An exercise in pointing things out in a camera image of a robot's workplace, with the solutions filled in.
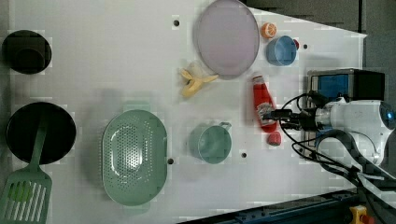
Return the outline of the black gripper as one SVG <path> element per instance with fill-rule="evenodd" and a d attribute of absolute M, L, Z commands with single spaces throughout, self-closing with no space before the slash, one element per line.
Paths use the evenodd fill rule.
<path fill-rule="evenodd" d="M 290 116 L 291 123 L 280 123 L 283 129 L 297 129 L 303 131 L 316 131 L 318 129 L 315 122 L 316 119 L 315 108 L 303 109 L 300 113 L 292 113 L 290 109 L 276 109 L 270 112 L 266 112 L 262 115 L 263 119 L 288 119 Z"/>

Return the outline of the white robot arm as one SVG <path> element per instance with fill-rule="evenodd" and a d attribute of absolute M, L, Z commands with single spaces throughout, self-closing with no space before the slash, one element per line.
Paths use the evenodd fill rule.
<path fill-rule="evenodd" d="M 314 133 L 310 140 L 295 140 L 304 151 L 301 157 L 340 175 L 355 186 L 362 186 L 389 207 L 395 206 L 395 176 L 380 167 L 386 156 L 389 137 L 395 131 L 391 106 L 379 100 L 333 102 L 312 101 L 311 108 L 295 113 L 286 107 L 261 105 L 260 121 L 277 121 L 283 131 L 293 129 Z"/>

